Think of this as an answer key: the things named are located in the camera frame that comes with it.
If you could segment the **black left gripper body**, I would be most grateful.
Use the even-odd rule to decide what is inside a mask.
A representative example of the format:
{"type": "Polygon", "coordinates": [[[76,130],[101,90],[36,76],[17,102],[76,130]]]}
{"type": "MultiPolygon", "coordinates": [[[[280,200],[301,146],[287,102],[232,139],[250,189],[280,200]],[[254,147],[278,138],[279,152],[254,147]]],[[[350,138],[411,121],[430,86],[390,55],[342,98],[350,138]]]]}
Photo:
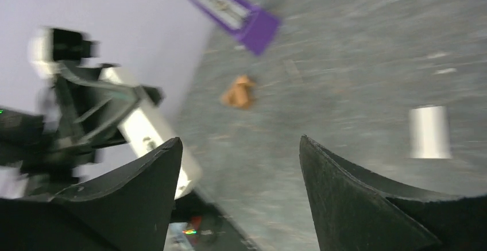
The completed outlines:
{"type": "Polygon", "coordinates": [[[59,118],[50,128],[46,115],[22,116],[21,144],[32,155],[20,171],[32,188],[75,182],[73,169],[94,163],[98,149],[135,141],[130,125],[145,130],[150,122],[136,113],[155,109],[164,98],[156,87],[131,82],[114,64],[82,67],[62,60],[40,70],[49,83],[42,109],[58,111],[59,118]]]}

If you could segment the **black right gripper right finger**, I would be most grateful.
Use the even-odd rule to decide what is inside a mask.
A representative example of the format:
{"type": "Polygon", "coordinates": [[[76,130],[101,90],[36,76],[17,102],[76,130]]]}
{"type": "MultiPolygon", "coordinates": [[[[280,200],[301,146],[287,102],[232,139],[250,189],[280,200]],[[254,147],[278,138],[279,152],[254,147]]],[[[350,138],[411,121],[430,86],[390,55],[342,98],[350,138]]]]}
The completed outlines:
{"type": "Polygon", "coordinates": [[[486,196],[381,176],[302,136],[299,160],[321,250],[485,250],[486,196]]]}

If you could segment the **wooden block piece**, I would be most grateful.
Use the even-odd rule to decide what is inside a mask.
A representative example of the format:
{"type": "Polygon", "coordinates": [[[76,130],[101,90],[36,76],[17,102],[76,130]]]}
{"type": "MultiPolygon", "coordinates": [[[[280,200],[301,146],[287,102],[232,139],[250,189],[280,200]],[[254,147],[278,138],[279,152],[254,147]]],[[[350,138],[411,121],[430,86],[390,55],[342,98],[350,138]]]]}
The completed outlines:
{"type": "Polygon", "coordinates": [[[247,75],[239,76],[221,96],[221,102],[230,107],[248,109],[253,103],[252,87],[255,86],[247,75]]]}

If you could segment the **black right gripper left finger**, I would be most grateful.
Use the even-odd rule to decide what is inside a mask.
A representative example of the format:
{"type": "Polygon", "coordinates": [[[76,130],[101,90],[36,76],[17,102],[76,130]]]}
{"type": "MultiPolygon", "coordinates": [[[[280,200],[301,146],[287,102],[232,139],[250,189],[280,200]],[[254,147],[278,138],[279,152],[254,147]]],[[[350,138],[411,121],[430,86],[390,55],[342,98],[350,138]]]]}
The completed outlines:
{"type": "Polygon", "coordinates": [[[1,199],[2,250],[163,250],[183,144],[60,191],[1,199]]]}

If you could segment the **white battery cover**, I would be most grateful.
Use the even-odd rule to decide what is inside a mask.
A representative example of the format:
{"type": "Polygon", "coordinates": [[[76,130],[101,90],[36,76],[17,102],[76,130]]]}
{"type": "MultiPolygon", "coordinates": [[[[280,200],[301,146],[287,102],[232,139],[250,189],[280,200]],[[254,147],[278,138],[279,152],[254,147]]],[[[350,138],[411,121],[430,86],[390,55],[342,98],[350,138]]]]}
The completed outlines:
{"type": "Polygon", "coordinates": [[[444,106],[409,111],[410,156],[414,159],[451,159],[449,121],[444,106]]]}

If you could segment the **white remote control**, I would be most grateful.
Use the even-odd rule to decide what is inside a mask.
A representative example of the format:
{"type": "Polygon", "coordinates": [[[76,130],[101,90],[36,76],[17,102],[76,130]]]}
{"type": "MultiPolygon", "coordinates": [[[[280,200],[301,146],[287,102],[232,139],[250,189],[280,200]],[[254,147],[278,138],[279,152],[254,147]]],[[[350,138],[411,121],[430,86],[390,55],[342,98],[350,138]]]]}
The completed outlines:
{"type": "MultiPolygon", "coordinates": [[[[114,84],[128,86],[140,97],[139,104],[118,125],[119,131],[138,157],[176,137],[175,131],[159,111],[163,94],[157,87],[142,85],[122,67],[105,68],[100,78],[114,84]]],[[[184,148],[175,199],[189,194],[201,178],[200,164],[191,152],[184,148]]]]}

